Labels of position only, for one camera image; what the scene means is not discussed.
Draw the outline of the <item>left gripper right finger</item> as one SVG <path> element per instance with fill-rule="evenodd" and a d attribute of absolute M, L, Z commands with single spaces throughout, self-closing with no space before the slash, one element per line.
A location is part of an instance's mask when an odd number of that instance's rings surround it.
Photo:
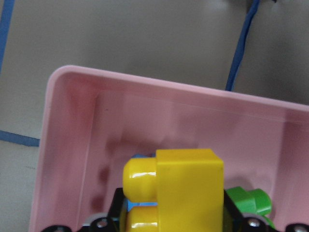
<path fill-rule="evenodd" d="M 224 190 L 224 232 L 277 232 L 259 215 L 241 213 Z"/>

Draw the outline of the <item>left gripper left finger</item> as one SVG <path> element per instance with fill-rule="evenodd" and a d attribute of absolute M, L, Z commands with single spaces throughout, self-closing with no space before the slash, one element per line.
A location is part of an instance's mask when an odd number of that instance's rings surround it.
<path fill-rule="evenodd" d="M 91 215 L 76 232 L 124 232 L 128 200 L 122 188 L 114 192 L 108 213 Z"/>

